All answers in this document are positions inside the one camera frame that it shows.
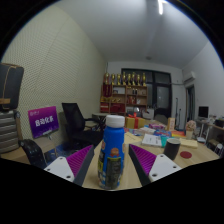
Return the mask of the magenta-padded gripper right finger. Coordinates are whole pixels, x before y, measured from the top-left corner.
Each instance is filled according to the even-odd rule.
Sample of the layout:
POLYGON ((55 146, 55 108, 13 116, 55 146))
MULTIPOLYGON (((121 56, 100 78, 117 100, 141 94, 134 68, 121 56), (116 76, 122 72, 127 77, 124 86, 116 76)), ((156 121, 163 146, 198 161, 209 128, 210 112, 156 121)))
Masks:
POLYGON ((154 155, 133 144, 129 145, 129 155, 143 186, 181 170, 181 167, 166 155, 154 155))

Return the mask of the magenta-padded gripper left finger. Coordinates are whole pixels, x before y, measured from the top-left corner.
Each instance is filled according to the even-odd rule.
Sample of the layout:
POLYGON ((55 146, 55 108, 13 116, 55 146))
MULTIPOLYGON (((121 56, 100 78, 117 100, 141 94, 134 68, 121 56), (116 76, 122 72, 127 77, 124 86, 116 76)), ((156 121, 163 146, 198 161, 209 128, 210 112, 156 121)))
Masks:
POLYGON ((59 156, 45 171, 81 186, 94 156, 94 146, 87 146, 68 156, 59 156))

